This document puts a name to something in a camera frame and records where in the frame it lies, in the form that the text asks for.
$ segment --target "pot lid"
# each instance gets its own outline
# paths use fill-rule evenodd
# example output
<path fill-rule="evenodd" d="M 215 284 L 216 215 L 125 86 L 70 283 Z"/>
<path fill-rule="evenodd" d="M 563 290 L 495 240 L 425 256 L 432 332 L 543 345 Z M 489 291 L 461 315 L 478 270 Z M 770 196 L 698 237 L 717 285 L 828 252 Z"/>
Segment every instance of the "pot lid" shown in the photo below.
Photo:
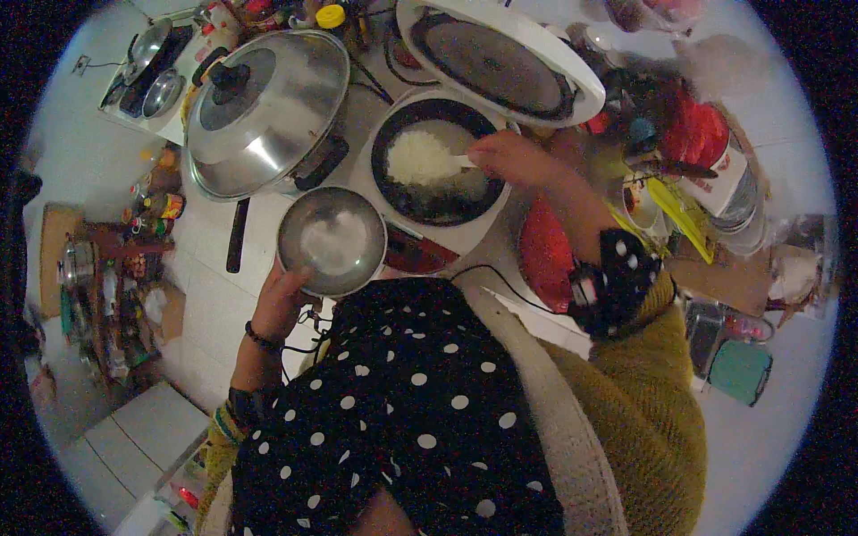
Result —
<path fill-rule="evenodd" d="M 317 30 L 266 33 L 208 72 L 185 145 L 199 185 L 239 199 L 291 171 L 325 137 L 346 95 L 348 53 Z"/>
<path fill-rule="evenodd" d="M 605 104 L 605 88 L 562 40 L 487 0 L 400 0 L 402 40 L 445 86 L 518 123 L 562 128 Z"/>

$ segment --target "rice cooker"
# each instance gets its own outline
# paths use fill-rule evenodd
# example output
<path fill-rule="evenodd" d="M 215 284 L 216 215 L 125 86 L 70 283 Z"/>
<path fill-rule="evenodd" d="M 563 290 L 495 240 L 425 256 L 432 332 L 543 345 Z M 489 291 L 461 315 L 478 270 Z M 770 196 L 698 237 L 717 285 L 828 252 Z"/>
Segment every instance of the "rice cooker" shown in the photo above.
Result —
<path fill-rule="evenodd" d="M 605 88 L 563 40 L 490 0 L 399 0 L 396 19 L 403 44 L 440 85 L 412 89 L 388 110 L 361 149 L 348 187 L 388 224 L 385 263 L 430 274 L 476 247 L 511 187 L 486 178 L 486 195 L 477 202 L 427 206 L 386 177 L 386 150 L 396 136 L 408 129 L 437 133 L 441 124 L 456 138 L 442 141 L 462 154 L 473 140 L 501 129 L 518 132 L 519 124 L 584 123 L 603 107 Z"/>

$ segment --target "yellow bottle cap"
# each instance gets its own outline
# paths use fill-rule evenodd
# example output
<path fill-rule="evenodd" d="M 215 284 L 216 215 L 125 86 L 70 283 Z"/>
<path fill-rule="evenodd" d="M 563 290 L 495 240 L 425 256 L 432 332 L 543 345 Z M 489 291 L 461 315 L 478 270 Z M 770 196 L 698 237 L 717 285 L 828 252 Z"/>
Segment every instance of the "yellow bottle cap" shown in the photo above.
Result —
<path fill-rule="evenodd" d="M 339 4 L 325 6 L 316 12 L 316 23 L 320 28 L 330 30 L 346 21 L 346 10 Z"/>

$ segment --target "hand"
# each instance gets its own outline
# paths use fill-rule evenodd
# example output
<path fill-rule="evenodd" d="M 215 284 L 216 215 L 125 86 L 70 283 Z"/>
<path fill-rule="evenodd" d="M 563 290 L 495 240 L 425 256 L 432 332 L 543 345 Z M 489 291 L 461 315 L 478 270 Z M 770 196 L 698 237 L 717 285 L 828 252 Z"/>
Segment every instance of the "hand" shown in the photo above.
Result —
<path fill-rule="evenodd" d="M 523 188 L 545 187 L 572 172 L 540 146 L 510 130 L 478 140 L 468 149 L 468 158 L 486 173 Z"/>
<path fill-rule="evenodd" d="M 298 321 L 301 305 L 321 305 L 318 298 L 304 294 L 301 287 L 310 279 L 311 268 L 284 272 L 275 260 L 268 278 L 259 292 L 257 309 L 251 319 L 253 331 L 271 341 L 283 342 Z"/>

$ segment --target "wristband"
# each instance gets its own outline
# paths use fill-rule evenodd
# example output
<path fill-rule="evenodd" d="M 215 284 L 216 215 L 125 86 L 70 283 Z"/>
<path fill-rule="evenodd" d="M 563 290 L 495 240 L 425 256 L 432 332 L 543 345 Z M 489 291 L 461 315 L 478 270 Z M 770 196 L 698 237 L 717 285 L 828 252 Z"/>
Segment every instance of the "wristband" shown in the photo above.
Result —
<path fill-rule="evenodd" d="M 253 342 L 257 343 L 257 346 L 262 348 L 266 353 L 276 357 L 280 357 L 283 354 L 283 345 L 274 343 L 253 331 L 250 320 L 245 324 L 245 333 L 247 333 L 247 336 L 250 337 Z"/>

